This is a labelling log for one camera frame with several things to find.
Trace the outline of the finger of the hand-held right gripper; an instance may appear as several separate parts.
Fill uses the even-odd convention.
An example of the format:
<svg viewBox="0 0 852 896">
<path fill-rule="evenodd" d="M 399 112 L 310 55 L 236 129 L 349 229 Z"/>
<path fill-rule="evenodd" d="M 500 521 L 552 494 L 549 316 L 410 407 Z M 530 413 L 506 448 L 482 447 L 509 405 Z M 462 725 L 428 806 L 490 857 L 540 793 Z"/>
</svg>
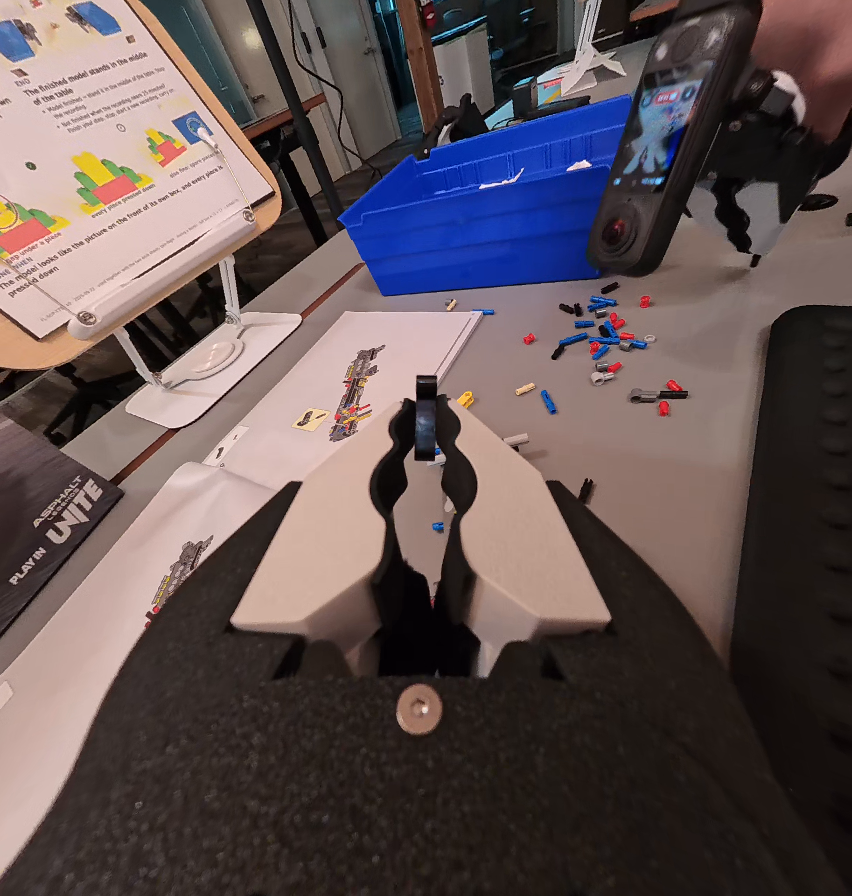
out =
<svg viewBox="0 0 852 896">
<path fill-rule="evenodd" d="M 727 205 L 721 205 L 720 201 L 729 199 L 730 189 L 728 178 L 698 181 L 687 202 L 690 217 L 705 228 L 726 228 L 722 216 L 727 213 Z"/>
<path fill-rule="evenodd" d="M 779 187 L 768 182 L 746 183 L 735 191 L 733 204 L 731 242 L 750 256 L 749 266 L 756 268 L 787 227 L 781 216 Z"/>
</svg>

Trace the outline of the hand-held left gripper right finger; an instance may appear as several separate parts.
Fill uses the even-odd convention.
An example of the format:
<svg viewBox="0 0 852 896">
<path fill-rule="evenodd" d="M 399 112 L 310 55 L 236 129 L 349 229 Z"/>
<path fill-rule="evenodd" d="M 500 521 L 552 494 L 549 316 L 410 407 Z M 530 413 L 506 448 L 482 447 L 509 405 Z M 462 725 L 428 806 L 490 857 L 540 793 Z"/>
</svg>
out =
<svg viewBox="0 0 852 896">
<path fill-rule="evenodd" d="M 486 678 L 510 643 L 600 632 L 600 590 L 542 474 L 454 399 L 438 397 L 442 490 L 454 509 L 435 608 Z"/>
</svg>

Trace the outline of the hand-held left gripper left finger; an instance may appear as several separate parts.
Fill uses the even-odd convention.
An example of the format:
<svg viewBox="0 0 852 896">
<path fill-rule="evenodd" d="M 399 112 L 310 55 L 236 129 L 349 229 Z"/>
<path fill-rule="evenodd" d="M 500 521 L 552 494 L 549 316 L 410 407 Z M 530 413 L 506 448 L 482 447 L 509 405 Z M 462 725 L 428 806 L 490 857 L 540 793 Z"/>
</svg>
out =
<svg viewBox="0 0 852 896">
<path fill-rule="evenodd" d="M 415 427 L 414 402 L 395 402 L 305 477 L 235 628 L 327 642 L 361 673 L 435 672 L 430 586 L 404 559 L 394 518 Z"/>
</svg>

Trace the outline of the black angled lego beam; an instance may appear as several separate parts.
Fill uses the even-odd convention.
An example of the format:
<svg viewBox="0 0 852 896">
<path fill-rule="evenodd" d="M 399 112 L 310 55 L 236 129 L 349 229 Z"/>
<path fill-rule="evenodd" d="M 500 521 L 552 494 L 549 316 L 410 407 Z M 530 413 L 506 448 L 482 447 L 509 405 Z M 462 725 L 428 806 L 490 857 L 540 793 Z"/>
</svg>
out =
<svg viewBox="0 0 852 896">
<path fill-rule="evenodd" d="M 437 376 L 417 375 L 415 386 L 414 458 L 432 462 L 437 447 Z"/>
</svg>

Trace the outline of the white lego instruction booklet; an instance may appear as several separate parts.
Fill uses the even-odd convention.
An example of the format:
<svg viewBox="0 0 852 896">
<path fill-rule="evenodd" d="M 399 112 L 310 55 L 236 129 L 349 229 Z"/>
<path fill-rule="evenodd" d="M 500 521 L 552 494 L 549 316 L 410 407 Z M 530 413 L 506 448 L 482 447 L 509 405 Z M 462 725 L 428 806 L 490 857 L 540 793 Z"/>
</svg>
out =
<svg viewBox="0 0 852 896">
<path fill-rule="evenodd" d="M 162 607 L 185 543 L 213 554 L 289 481 L 442 376 L 481 317 L 346 312 L 204 463 L 165 482 L 0 674 L 0 875 L 58 795 L 113 678 Z"/>
</svg>

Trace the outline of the scattered loose lego pieces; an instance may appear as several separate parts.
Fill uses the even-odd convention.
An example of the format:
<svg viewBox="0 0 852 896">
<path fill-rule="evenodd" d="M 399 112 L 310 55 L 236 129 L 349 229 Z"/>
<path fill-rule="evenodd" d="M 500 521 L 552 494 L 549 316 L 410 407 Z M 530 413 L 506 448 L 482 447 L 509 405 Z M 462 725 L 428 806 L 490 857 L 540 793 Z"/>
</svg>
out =
<svg viewBox="0 0 852 896">
<path fill-rule="evenodd" d="M 654 299 L 621 277 L 533 287 L 519 343 L 553 370 L 618 376 L 661 341 Z"/>
</svg>

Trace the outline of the black lego set box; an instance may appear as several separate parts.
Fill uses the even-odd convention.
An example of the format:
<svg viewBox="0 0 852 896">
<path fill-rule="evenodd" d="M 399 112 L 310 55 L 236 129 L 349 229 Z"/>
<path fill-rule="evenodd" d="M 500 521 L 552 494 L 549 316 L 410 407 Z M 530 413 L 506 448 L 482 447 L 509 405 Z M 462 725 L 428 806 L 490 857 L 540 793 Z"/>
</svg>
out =
<svg viewBox="0 0 852 896">
<path fill-rule="evenodd" d="M 0 637 L 122 495 L 0 412 Z"/>
</svg>

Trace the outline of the person's right hand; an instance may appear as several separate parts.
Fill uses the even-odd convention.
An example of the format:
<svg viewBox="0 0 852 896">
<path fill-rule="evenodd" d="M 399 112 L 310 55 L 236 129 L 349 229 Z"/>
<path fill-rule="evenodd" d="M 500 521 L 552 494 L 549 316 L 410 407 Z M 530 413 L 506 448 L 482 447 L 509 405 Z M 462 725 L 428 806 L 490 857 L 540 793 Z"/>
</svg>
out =
<svg viewBox="0 0 852 896">
<path fill-rule="evenodd" d="M 764 1 L 752 56 L 790 75 L 805 126 L 833 142 L 852 110 L 852 1 Z"/>
</svg>

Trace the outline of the blue plastic bin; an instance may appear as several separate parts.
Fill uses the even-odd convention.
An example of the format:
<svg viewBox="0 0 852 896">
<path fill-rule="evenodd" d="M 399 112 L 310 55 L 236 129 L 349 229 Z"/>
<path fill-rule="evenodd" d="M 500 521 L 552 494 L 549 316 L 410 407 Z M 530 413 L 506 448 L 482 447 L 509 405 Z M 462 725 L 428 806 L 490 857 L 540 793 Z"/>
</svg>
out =
<svg viewBox="0 0 852 896">
<path fill-rule="evenodd" d="M 632 96 L 408 156 L 340 221 L 384 296 L 595 279 L 587 245 Z M 482 183 L 524 173 L 513 185 Z"/>
</svg>

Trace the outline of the black bundled object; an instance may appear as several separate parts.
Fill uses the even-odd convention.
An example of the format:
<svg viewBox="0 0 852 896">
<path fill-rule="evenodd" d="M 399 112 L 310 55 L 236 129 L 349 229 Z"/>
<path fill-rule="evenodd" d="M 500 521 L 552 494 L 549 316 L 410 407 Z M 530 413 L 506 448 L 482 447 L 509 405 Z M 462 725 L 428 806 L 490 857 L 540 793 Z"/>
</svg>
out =
<svg viewBox="0 0 852 896">
<path fill-rule="evenodd" d="M 425 132 L 420 146 L 413 152 L 417 161 L 428 160 L 432 152 L 451 142 L 467 140 L 489 132 L 484 116 L 475 105 L 472 94 L 464 93 L 459 104 L 446 106 L 432 128 Z"/>
</svg>

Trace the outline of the wooden support column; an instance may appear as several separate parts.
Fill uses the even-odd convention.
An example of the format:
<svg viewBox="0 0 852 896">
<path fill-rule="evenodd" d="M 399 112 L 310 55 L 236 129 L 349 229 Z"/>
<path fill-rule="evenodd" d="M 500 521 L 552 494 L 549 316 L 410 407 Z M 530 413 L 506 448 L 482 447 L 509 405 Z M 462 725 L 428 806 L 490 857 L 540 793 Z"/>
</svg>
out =
<svg viewBox="0 0 852 896">
<path fill-rule="evenodd" d="M 422 130 L 428 132 L 445 106 L 432 48 L 439 18 L 433 1 L 397 1 L 397 6 Z"/>
</svg>

